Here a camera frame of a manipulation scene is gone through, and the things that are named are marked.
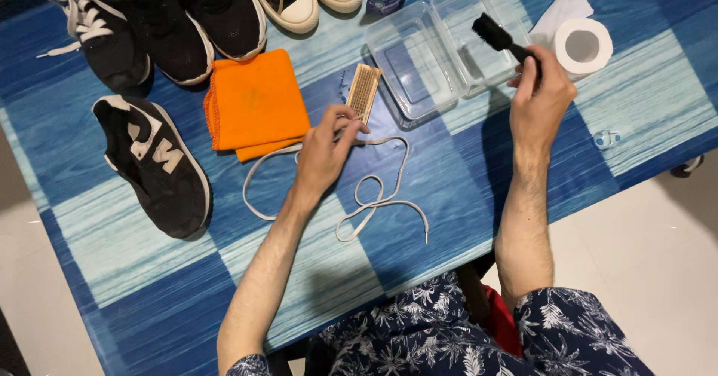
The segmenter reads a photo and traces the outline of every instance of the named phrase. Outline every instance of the navy floral shirt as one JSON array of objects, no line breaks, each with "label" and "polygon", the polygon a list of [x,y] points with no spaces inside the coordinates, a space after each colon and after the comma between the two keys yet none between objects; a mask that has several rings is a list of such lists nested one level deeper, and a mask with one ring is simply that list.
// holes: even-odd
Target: navy floral shirt
[{"label": "navy floral shirt", "polygon": [[[544,288],[522,298],[514,319],[525,359],[471,324],[463,302],[455,272],[431,279],[322,331],[307,373],[328,359],[328,373],[342,376],[653,374],[591,293]],[[269,376],[267,360],[249,355],[227,376]]]}]

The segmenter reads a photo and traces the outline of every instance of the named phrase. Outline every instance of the red fabric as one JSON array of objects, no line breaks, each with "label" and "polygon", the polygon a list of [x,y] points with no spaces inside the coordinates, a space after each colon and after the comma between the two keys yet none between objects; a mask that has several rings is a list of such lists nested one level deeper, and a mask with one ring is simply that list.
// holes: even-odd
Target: red fabric
[{"label": "red fabric", "polygon": [[484,285],[486,298],[491,306],[487,331],[496,340],[498,346],[509,354],[523,358],[524,353],[521,343],[518,341],[518,332],[513,322],[513,316],[503,302],[501,295],[490,286]]}]

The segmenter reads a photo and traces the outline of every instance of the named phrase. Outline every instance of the black bristle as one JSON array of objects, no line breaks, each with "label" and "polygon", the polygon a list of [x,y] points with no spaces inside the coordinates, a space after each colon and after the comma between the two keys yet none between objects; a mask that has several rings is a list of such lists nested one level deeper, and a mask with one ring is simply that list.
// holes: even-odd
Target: black bristle
[{"label": "black bristle", "polygon": [[506,32],[486,13],[481,13],[471,29],[494,50],[507,50],[513,43],[511,34]]}]

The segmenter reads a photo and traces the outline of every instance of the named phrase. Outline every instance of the white n logo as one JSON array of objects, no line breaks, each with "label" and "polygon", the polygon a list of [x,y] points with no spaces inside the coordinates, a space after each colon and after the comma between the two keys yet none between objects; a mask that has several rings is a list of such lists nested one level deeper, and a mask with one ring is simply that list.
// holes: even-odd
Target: white n logo
[{"label": "white n logo", "polygon": [[182,156],[184,156],[184,153],[180,149],[174,149],[172,151],[169,151],[170,147],[172,147],[172,143],[170,143],[167,139],[163,138],[162,141],[159,142],[159,144],[157,145],[157,149],[154,150],[152,160],[154,160],[155,162],[166,161],[166,163],[162,166],[162,169],[172,174],[172,171],[175,170],[177,163],[182,160]]}]

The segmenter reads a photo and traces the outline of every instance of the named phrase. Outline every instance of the white tile floor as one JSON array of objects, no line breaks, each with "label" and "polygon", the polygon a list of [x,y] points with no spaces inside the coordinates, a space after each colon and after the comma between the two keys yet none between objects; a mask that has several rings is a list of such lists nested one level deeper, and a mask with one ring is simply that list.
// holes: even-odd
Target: white tile floor
[{"label": "white tile floor", "polygon": [[[0,308],[28,368],[102,375],[2,132],[0,162]],[[553,224],[556,284],[598,296],[656,374],[713,374],[717,211],[715,150],[690,179],[662,174]],[[496,276],[485,282],[498,289]]]}]

